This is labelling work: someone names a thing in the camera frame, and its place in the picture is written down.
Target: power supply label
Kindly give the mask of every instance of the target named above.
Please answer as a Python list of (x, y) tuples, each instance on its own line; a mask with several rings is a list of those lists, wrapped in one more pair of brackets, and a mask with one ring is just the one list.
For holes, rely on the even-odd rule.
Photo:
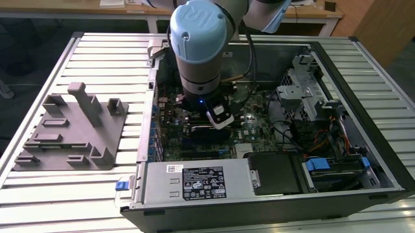
[(183, 199), (204, 200), (227, 197), (223, 167), (183, 168)]

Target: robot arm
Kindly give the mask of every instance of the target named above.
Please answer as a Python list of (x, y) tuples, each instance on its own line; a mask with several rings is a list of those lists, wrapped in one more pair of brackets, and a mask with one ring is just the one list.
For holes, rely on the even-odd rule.
[(205, 113), (213, 127), (233, 122), (219, 89), (221, 54), (241, 19), (264, 32), (277, 30), (291, 0), (143, 0), (151, 7), (175, 9), (171, 44), (176, 54), (185, 101)]

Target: slotted metal table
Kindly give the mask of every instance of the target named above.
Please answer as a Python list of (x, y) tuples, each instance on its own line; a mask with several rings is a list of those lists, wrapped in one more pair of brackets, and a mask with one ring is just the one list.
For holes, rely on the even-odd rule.
[[(147, 46), (163, 34), (84, 33), (73, 37), (0, 159), (3, 233), (140, 232), (115, 206), (115, 182), (136, 170), (147, 79)], [(342, 37), (253, 36), (253, 40), (319, 41), (411, 175), (415, 175), (415, 105), (359, 42)], [(48, 94), (84, 82), (97, 99), (129, 103), (116, 167), (109, 171), (11, 171), (33, 132)], [(331, 95), (334, 89), (326, 80)], [(65, 101), (72, 96), (63, 95)], [(121, 198), (131, 193), (121, 192)], [(414, 232), (415, 199), (374, 206), (350, 217), (193, 232)]]

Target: blue tab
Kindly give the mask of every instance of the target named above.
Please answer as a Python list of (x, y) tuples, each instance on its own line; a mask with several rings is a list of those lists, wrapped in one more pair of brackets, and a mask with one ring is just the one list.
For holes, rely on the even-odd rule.
[(363, 163), (364, 168), (370, 168), (370, 161), (367, 157), (362, 157), (362, 163)]
[(306, 166), (307, 166), (308, 171), (330, 169), (327, 159), (324, 158), (310, 159), (306, 162)]
[(312, 170), (315, 169), (311, 160), (308, 160), (308, 161), (306, 162), (306, 166), (307, 166), (307, 170), (308, 170), (308, 171), (312, 171)]
[(117, 181), (115, 184), (115, 190), (116, 191), (127, 191), (129, 188), (129, 182), (128, 181)]

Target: motherboard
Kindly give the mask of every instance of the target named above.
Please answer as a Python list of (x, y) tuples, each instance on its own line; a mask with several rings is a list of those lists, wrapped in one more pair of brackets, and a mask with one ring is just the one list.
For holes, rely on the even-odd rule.
[[(248, 88), (248, 83), (229, 84), (225, 99), (239, 102), (247, 97)], [(159, 93), (164, 161), (232, 159), (247, 152), (277, 150), (265, 112), (269, 91), (252, 95), (235, 122), (220, 131), (212, 128), (204, 116), (176, 106), (179, 88), (161, 86)]]

